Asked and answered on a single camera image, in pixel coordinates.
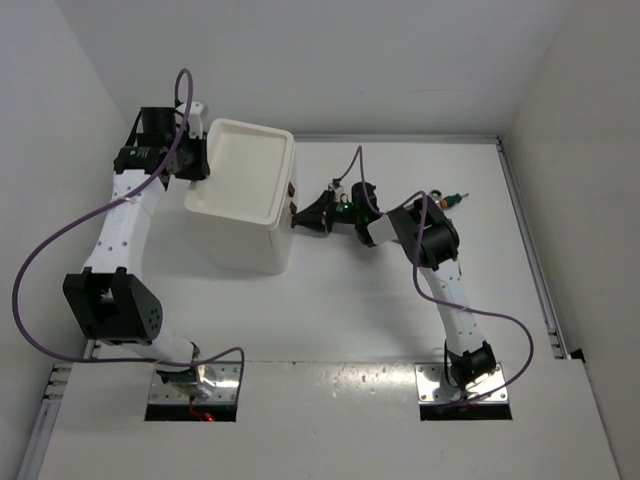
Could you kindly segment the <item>green handle screwdriver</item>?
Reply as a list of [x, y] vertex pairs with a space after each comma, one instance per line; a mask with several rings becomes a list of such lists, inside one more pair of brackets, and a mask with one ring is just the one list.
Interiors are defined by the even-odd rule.
[[459, 205], [467, 197], [468, 194], [453, 194], [443, 197], [440, 201], [441, 208], [444, 210], [451, 209], [454, 206]]

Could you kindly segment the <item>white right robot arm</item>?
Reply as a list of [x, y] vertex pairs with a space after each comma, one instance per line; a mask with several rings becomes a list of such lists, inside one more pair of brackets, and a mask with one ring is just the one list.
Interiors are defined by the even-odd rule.
[[437, 305], [445, 331], [444, 379], [456, 403], [470, 398], [467, 387], [493, 373], [497, 362], [491, 345], [477, 324], [462, 286], [458, 262], [460, 239], [452, 222], [424, 193], [385, 213], [377, 208], [375, 186], [368, 182], [343, 193], [334, 182], [308, 207], [290, 207], [291, 226], [327, 235], [335, 226], [353, 228], [358, 241], [375, 248], [397, 242], [424, 279]]

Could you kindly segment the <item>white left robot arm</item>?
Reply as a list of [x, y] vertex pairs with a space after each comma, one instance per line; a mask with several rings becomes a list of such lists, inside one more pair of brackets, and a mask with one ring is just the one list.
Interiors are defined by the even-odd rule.
[[114, 160], [112, 199], [98, 240], [64, 296], [89, 340], [121, 347], [156, 363], [160, 380], [190, 400], [214, 397], [216, 378], [197, 365], [199, 348], [165, 325], [160, 300], [142, 281], [142, 260], [153, 214], [171, 179], [204, 180], [205, 104], [143, 107]]

